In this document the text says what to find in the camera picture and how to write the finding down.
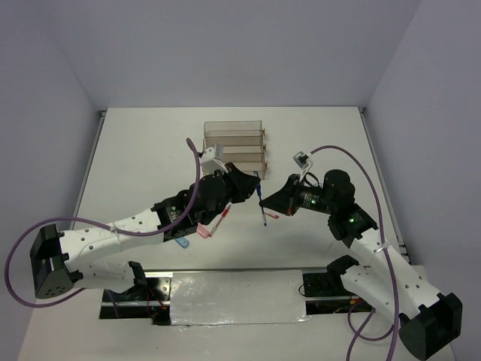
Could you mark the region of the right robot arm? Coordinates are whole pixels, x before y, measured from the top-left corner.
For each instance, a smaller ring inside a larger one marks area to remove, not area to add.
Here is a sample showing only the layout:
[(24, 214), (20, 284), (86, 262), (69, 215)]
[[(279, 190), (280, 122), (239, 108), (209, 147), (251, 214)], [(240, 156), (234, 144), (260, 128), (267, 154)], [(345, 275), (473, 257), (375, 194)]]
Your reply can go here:
[(382, 239), (380, 224), (355, 203), (355, 187), (345, 171), (328, 171), (320, 187), (306, 186), (292, 174), (260, 205), (286, 216), (301, 208), (327, 214), (331, 234), (349, 250), (328, 265), (328, 288), (364, 299), (392, 323), (415, 358), (427, 360), (460, 336), (461, 300), (442, 294)]

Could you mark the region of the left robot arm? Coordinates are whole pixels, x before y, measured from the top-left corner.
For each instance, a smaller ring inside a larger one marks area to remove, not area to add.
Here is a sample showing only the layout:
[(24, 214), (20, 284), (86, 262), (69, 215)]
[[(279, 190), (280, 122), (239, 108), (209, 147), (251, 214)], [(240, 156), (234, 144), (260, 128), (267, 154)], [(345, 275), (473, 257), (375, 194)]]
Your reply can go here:
[(39, 227), (29, 252), (35, 297), (52, 299), (77, 287), (142, 298), (147, 281), (141, 264), (108, 262), (109, 256), (195, 234), (229, 205), (249, 199), (259, 184), (259, 177), (228, 163), (200, 177), (189, 189), (122, 220), (108, 224), (86, 220), (85, 229), (67, 231), (47, 221)]

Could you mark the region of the red gel pen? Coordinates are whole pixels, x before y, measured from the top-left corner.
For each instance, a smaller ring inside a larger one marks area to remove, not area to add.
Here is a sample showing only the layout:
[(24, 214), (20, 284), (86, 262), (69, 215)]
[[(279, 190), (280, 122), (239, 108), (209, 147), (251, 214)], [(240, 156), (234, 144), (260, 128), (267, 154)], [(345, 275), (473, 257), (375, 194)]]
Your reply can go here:
[(210, 230), (209, 237), (212, 238), (218, 228), (221, 226), (223, 220), (226, 218), (228, 215), (229, 211), (231, 209), (231, 203), (228, 203), (225, 210), (221, 213), (220, 218), (217, 220), (216, 224), (213, 226), (213, 228)]

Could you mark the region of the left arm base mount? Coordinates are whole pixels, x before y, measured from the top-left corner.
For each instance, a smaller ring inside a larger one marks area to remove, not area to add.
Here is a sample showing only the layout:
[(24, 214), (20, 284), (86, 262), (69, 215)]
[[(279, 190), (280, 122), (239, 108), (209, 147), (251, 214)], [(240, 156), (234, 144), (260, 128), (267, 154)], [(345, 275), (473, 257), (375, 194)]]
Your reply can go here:
[(171, 325), (172, 274), (147, 275), (147, 287), (133, 295), (105, 290), (100, 320), (147, 320), (151, 325)]

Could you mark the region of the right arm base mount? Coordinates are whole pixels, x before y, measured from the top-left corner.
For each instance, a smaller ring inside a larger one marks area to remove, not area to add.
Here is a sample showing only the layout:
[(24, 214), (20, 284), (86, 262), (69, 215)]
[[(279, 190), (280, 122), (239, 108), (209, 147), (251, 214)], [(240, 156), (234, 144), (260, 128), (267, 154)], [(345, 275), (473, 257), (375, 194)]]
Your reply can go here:
[(333, 281), (327, 272), (302, 274), (298, 292), (304, 297), (307, 315), (345, 314), (362, 299)]

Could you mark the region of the red pen cap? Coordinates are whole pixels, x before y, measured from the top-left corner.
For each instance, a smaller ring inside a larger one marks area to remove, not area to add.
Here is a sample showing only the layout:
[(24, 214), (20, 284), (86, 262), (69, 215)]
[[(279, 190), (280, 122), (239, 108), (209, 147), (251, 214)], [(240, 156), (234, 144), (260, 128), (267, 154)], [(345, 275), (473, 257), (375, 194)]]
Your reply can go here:
[(269, 212), (265, 212), (265, 214), (273, 219), (279, 219), (280, 216), (277, 215), (277, 214), (272, 214), (272, 213), (269, 213)]

